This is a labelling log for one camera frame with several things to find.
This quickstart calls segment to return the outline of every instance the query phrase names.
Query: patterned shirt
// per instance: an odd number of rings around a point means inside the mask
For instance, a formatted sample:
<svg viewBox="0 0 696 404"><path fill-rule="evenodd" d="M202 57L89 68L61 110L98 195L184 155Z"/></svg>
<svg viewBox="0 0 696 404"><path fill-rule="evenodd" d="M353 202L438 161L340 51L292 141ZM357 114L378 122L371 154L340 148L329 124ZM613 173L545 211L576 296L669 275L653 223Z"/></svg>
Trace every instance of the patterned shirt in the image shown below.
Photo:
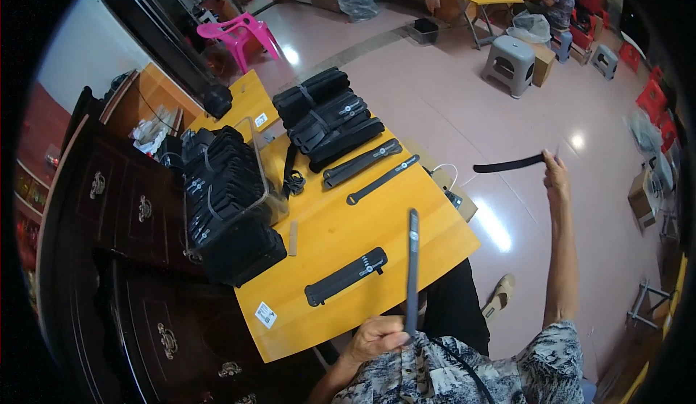
<svg viewBox="0 0 696 404"><path fill-rule="evenodd" d="M554 28L568 28L570 16L575 8L575 0L554 0L555 4L546 8L548 22Z"/></svg>
<svg viewBox="0 0 696 404"><path fill-rule="evenodd" d="M438 341L468 363L496 404L583 403L583 354L575 325L561 321L542 330L519 355L492 361L453 337ZM365 363L338 403L488 404L457 360L418 332L401 353Z"/></svg>

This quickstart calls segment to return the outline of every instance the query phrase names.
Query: charging cable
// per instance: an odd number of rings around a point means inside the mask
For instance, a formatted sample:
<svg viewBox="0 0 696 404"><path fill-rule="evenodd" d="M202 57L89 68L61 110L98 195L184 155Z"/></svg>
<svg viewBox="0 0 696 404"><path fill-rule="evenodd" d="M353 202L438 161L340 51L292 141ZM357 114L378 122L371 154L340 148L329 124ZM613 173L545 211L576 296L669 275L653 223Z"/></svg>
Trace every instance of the charging cable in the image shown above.
<svg viewBox="0 0 696 404"><path fill-rule="evenodd" d="M455 169L455 180L452 181L452 185L450 185L448 188L449 190L452 190L452 187L455 186L455 184L457 183L457 177L459 176L459 171L457 170L457 168L454 164L449 164L449 163L440 164L437 167L435 167L432 172L430 172L430 176L432 176L433 173L438 171L440 168L445 167L446 165L449 165L450 167Z"/></svg>

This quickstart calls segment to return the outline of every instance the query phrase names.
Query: barcode sticker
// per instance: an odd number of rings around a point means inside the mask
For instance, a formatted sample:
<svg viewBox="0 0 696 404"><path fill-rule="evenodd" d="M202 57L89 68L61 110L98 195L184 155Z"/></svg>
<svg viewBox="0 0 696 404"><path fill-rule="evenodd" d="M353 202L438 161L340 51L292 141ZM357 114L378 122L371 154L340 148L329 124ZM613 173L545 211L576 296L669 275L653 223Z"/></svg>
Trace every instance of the barcode sticker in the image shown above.
<svg viewBox="0 0 696 404"><path fill-rule="evenodd" d="M261 302L259 308L256 309L256 318L261 320L261 322L263 322L263 325L265 325L267 328L271 328L273 323L276 321L276 318L278 317L276 313L273 312L271 308L266 305L266 303Z"/></svg>
<svg viewBox="0 0 696 404"><path fill-rule="evenodd" d="M261 113L261 115L257 117L256 120L254 120L254 123L256 123L256 127L258 128L259 126L266 123L267 120L268 117L266 117L266 113Z"/></svg>

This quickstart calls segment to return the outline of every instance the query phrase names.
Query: ornate metal handle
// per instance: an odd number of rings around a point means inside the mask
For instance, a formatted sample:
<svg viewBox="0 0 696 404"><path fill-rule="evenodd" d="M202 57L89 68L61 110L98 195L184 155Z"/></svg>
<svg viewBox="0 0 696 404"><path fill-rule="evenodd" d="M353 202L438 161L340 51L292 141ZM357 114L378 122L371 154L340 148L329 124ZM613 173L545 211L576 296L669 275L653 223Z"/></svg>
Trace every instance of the ornate metal handle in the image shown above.
<svg viewBox="0 0 696 404"><path fill-rule="evenodd" d="M152 204L150 200L145 199L145 196L140 196L140 213L138 214L138 221L144 222L145 218L150 218L152 216Z"/></svg>
<svg viewBox="0 0 696 404"><path fill-rule="evenodd" d="M241 368L234 362L225 362L222 364L222 370L218 371L218 375L221 378L232 377L234 374L239 374Z"/></svg>
<svg viewBox="0 0 696 404"><path fill-rule="evenodd" d="M256 404L256 393L250 393L244 398L236 400L235 404Z"/></svg>
<svg viewBox="0 0 696 404"><path fill-rule="evenodd" d="M94 200L95 197L104 192L104 187L107 186L107 180L104 179L104 175L101 172L94 173L94 180L92 181L92 189L89 192L89 198Z"/></svg>
<svg viewBox="0 0 696 404"><path fill-rule="evenodd" d="M174 337L174 332L164 327L164 324L161 322L157 323L157 331L159 332L159 335L162 336L160 342L162 343L162 347L164 347L164 354L167 356L167 359L173 360L174 355L179 350L179 346L176 343L176 338Z"/></svg>

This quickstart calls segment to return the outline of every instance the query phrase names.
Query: yellow table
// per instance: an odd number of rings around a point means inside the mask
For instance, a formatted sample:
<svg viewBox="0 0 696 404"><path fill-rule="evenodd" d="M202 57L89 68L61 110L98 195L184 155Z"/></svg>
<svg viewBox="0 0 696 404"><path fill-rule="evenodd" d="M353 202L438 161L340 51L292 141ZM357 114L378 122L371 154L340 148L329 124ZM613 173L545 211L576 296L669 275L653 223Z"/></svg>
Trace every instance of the yellow table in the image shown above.
<svg viewBox="0 0 696 404"><path fill-rule="evenodd" d="M248 77L247 91L235 94L232 110L215 125L236 124L247 115L247 107L252 116L259 109L266 114L271 112L266 106L270 99L265 91L258 90L263 87L260 82L254 82L258 78L252 72L245 76ZM385 130L332 166L391 138L394 135ZM284 134L261 149L262 157L271 161L278 173L283 173L289 144ZM307 182L302 193L290 196L290 216L274 226L287 249L290 222L297 220L297 256L286 257L235 289L244 320L265 362L325 342L360 325L370 315L383 313L405 300L410 208L417 209L420 214L419 290L480 246L464 218L419 164L398 174L358 204L346 203L348 194L357 192L410 156L404 148L401 154L388 156L348 182L324 191L322 174L311 173L309 158L297 155L294 168ZM307 285L318 282L375 247L382 247L387 255L382 275L370 274L328 298L325 305L309 305L304 292ZM261 302L277 315L270 328L255 315Z"/></svg>
<svg viewBox="0 0 696 404"><path fill-rule="evenodd" d="M278 111L268 97L256 71L251 69L230 86L232 108L220 120L215 117L200 115L196 117L190 130L217 130L225 125L234 126L245 117L251 117L259 132L268 129L278 117Z"/></svg>
<svg viewBox="0 0 696 404"><path fill-rule="evenodd" d="M523 0L458 0L460 3L460 9L461 12L453 21L458 20L461 18L463 15L464 18L466 19L467 24L469 24L469 28L471 29L471 34L474 37L474 43L476 43L476 49L479 51L481 50L481 46L486 44L486 43L491 43L493 40L496 39L497 35L493 34L493 29L491 28L491 22L488 19L488 15L486 14L486 6L487 5L493 5L493 4L515 4L515 3L523 3ZM474 20L472 21L469 16L466 14L466 8L469 6L470 3L473 3L475 5L480 5L481 6L481 13L477 14ZM478 36L476 35L476 31L474 29L474 24L476 24L476 21L478 21L478 18L483 16L486 25L488 26L488 32L491 34L488 37L485 37L483 39L479 39Z"/></svg>

